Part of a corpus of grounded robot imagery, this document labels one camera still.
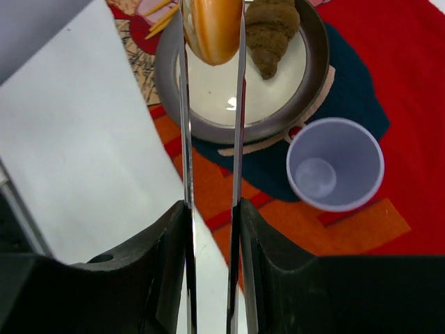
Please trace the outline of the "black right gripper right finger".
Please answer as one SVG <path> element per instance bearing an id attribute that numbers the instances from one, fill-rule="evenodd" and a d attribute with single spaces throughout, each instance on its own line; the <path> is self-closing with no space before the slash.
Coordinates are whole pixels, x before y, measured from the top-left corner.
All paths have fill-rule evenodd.
<path id="1" fill-rule="evenodd" d="M 249 333 L 443 333 L 442 256 L 317 256 L 241 201 Z"/>

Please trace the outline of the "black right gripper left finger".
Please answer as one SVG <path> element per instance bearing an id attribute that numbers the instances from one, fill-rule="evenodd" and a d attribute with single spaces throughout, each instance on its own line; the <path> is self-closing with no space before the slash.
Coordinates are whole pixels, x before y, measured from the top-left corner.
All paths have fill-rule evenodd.
<path id="1" fill-rule="evenodd" d="M 184 204 L 86 263 L 1 256 L 2 333 L 174 333 L 184 272 Z"/>

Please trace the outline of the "metal tongs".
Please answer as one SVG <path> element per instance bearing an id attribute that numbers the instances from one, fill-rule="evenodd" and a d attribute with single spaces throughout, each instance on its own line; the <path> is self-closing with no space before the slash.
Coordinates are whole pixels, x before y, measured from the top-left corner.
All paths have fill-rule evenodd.
<path id="1" fill-rule="evenodd" d="M 181 16 L 181 3 L 179 3 L 179 103 L 181 116 L 181 144 L 182 144 L 182 167 L 184 181 L 184 195 L 187 212 L 193 212 L 195 205 L 195 190 L 202 190 L 205 186 L 221 186 L 227 193 L 227 197 L 232 199 L 230 214 L 224 219 L 230 221 L 231 225 L 226 229 L 229 237 L 228 253 L 228 287 L 227 287 L 227 333 L 238 332 L 238 284 L 239 284 L 239 260 L 240 260 L 240 229 L 241 229 L 241 186 L 242 186 L 242 160 L 243 160 L 243 134 L 245 118 L 245 62 L 246 62 L 246 42 L 245 42 L 245 5 L 241 13 L 241 28 L 239 48 L 235 53 L 238 55 L 237 82 L 236 82 L 236 112 L 234 127 L 234 169 L 232 173 L 233 185 L 222 182 L 220 171 L 213 167 L 204 171 L 204 176 L 198 178 L 198 183 L 193 181 L 193 143 L 192 124 L 189 106 L 189 82 L 187 50 L 191 48 L 184 37 L 183 19 Z"/>

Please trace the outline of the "oval glazed bread roll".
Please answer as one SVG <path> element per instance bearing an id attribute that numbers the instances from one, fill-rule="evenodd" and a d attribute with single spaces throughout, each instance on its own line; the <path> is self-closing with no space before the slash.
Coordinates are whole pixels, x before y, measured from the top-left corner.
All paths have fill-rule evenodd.
<path id="1" fill-rule="evenodd" d="M 239 48 L 242 1 L 182 1 L 184 37 L 192 52 L 212 66 L 230 61 Z"/>

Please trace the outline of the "brown chocolate croissant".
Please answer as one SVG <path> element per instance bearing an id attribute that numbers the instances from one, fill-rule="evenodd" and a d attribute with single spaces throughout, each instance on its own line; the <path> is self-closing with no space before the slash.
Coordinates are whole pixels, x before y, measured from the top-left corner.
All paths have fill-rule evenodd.
<path id="1" fill-rule="evenodd" d="M 245 12 L 246 44 L 262 79 L 275 76 L 277 64 L 300 28 L 294 0 L 257 0 Z"/>

